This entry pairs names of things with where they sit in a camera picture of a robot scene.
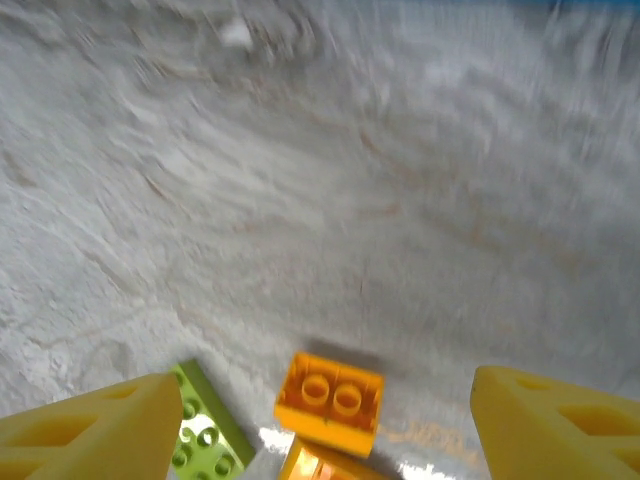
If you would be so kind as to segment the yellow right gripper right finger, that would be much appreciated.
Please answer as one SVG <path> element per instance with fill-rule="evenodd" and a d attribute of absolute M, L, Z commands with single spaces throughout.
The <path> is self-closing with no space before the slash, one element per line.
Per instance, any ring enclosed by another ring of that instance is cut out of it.
<path fill-rule="evenodd" d="M 639 404 L 500 366 L 477 368 L 472 417 L 494 479 L 636 479 Z"/>

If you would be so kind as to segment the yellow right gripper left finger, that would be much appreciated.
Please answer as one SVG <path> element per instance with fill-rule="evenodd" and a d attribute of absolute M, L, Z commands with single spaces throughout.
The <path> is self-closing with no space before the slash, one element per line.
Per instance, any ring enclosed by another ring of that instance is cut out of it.
<path fill-rule="evenodd" d="M 1 419 L 3 479 L 164 479 L 182 422 L 173 373 Z"/>

